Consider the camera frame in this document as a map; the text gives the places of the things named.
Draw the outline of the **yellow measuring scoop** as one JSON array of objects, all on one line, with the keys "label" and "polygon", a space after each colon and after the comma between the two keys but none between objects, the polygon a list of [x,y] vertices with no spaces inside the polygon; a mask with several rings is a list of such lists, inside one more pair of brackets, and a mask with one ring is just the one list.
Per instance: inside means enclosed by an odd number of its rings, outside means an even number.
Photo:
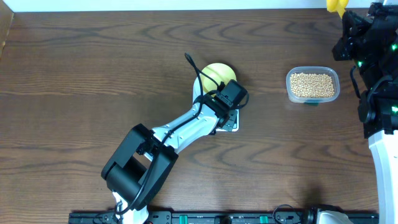
[{"label": "yellow measuring scoop", "polygon": [[349,0],[326,0],[326,9],[328,12],[336,12],[342,19]]}]

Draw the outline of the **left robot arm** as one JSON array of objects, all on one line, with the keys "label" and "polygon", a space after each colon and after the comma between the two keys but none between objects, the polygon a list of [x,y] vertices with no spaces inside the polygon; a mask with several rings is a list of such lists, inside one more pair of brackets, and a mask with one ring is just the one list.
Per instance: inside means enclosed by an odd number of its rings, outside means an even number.
[{"label": "left robot arm", "polygon": [[248,100],[248,91],[230,80],[220,89],[201,92],[181,117],[160,127],[134,126],[101,171],[116,200],[116,223],[145,223],[147,205],[170,174],[179,153],[217,129],[231,132]]}]

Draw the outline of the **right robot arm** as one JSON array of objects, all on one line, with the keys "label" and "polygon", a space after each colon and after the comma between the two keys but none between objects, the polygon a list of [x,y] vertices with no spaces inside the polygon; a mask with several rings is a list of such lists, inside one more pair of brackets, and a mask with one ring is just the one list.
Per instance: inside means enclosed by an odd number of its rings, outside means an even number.
[{"label": "right robot arm", "polygon": [[352,60],[366,90],[358,117],[376,168],[380,223],[397,223],[397,5],[373,2],[366,17],[327,1],[341,18],[343,33],[332,49],[336,61]]}]

